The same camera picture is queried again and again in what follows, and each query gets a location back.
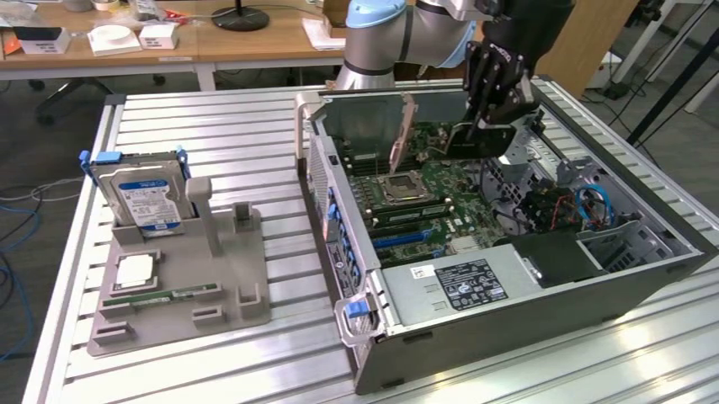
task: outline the metal rail table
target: metal rail table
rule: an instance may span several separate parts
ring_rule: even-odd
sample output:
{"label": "metal rail table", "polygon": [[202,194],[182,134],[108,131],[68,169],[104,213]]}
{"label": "metal rail table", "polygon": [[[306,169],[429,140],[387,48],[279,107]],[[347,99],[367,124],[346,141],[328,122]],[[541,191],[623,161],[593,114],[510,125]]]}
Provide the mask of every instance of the metal rail table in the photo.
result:
{"label": "metal rail table", "polygon": [[[433,85],[459,81],[429,82]],[[718,219],[553,82],[535,84],[715,244]],[[210,176],[214,209],[263,214],[274,320],[130,353],[86,350],[111,240],[111,209],[90,180],[68,236],[24,403],[673,402],[719,400],[719,259],[613,322],[367,396],[338,337],[294,161],[294,97],[311,88],[131,96],[107,105],[94,153],[182,144]],[[583,148],[557,122],[547,136]]]}

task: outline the blue hard drive label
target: blue hard drive label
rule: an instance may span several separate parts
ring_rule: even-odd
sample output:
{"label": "blue hard drive label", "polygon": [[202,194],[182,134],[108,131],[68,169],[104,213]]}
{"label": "blue hard drive label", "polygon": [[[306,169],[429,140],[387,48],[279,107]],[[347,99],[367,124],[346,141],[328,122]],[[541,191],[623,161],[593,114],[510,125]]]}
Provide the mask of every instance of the blue hard drive label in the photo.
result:
{"label": "blue hard drive label", "polygon": [[170,183],[164,179],[152,179],[134,183],[122,183],[119,192],[138,227],[146,231],[166,231],[180,225],[180,212]]}
{"label": "blue hard drive label", "polygon": [[453,309],[458,311],[509,298],[485,259],[435,269],[435,275]]}

